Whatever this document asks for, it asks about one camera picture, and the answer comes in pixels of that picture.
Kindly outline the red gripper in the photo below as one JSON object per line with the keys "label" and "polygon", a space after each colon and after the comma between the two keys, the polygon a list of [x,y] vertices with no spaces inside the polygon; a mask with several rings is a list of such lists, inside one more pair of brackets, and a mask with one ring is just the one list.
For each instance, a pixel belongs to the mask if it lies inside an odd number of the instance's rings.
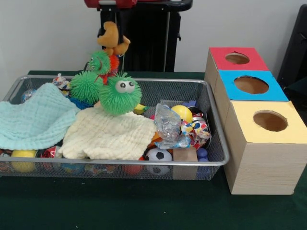
{"label": "red gripper", "polygon": [[[100,8],[101,6],[116,6],[119,9],[130,9],[137,4],[137,0],[84,0],[88,8]],[[111,11],[103,11],[103,23],[111,21]],[[119,41],[121,44],[124,42],[124,15],[122,10],[118,12],[118,32]]]}

